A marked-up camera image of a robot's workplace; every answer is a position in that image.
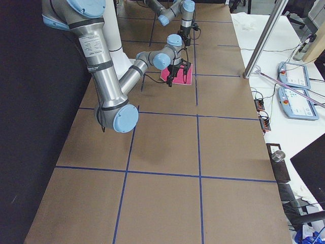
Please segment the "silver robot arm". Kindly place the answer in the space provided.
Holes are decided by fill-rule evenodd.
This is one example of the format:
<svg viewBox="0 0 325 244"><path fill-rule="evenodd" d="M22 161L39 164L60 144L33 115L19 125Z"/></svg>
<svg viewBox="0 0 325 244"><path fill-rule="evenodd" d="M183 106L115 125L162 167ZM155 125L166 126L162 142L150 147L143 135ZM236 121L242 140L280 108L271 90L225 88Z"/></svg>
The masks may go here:
<svg viewBox="0 0 325 244"><path fill-rule="evenodd" d="M190 45L195 3L174 1L169 8L158 1L145 4L162 25L181 15L180 30L168 36L161 50L140 52L131 61L123 52L113 1L42 1L44 24L77 36L97 92L94 116L102 128L118 133L131 131L138 122L138 110L127 95L150 67L169 71L167 85L180 69L191 67L180 54Z"/></svg>
<svg viewBox="0 0 325 244"><path fill-rule="evenodd" d="M190 32L192 29L199 30L194 20L195 2L192 0L173 1L169 8L165 8L159 1L148 0L143 1L157 16L162 26L168 25L178 15L181 16L180 30L177 34L181 37L185 48L191 44Z"/></svg>

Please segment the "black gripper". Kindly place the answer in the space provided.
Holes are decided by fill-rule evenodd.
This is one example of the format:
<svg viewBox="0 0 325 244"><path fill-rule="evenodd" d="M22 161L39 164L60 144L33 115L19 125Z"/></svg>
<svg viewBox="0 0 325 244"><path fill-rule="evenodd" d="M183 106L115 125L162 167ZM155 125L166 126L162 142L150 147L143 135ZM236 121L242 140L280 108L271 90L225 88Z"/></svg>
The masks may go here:
<svg viewBox="0 0 325 244"><path fill-rule="evenodd" d="M200 28L197 24L192 24L189 27L184 27L184 26L180 26L180 30L178 30L177 34L182 38L182 40L184 41L184 47L188 48L191 45L191 40L192 38L190 37L190 31L191 30L194 31L199 31Z"/></svg>
<svg viewBox="0 0 325 244"><path fill-rule="evenodd" d="M182 70L181 77L186 77L189 69L191 68L191 62L184 60L183 58L178 64L172 61L172 64L168 66L169 75L167 76L166 84L168 87L172 87L173 79L178 77L179 70Z"/></svg>

